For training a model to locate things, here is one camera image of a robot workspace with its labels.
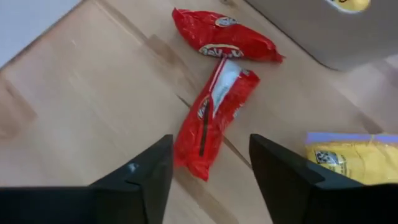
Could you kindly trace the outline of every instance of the white wall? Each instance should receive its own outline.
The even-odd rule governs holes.
[[[0,67],[80,0],[0,0]]]

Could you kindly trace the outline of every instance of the yellow label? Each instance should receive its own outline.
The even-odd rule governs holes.
[[[363,184],[398,182],[398,148],[381,142],[327,142],[306,146],[314,163]]]
[[[356,13],[365,10],[371,3],[371,0],[327,0],[337,9],[347,12]]]

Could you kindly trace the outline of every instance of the yellow snack bag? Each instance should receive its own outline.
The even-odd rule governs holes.
[[[391,136],[319,134],[328,138],[307,138],[307,158],[312,162],[367,185],[398,182],[398,144]]]

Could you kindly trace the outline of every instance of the wooden table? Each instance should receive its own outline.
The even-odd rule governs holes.
[[[243,0],[87,0],[0,71],[1,185],[90,184],[177,134],[217,60],[179,36],[174,7],[234,17],[287,58],[238,62],[261,84],[225,132],[209,181],[176,170],[164,223],[271,223],[249,166],[251,133],[303,154],[307,131],[397,132],[395,57],[329,70]]]

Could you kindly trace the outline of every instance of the red plastic wrapper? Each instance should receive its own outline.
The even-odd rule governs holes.
[[[223,140],[223,131],[238,114],[260,79],[223,58],[192,105],[174,144],[174,161],[205,181]]]
[[[215,12],[176,8],[172,16],[183,38],[204,55],[283,61],[271,40],[233,18]]]

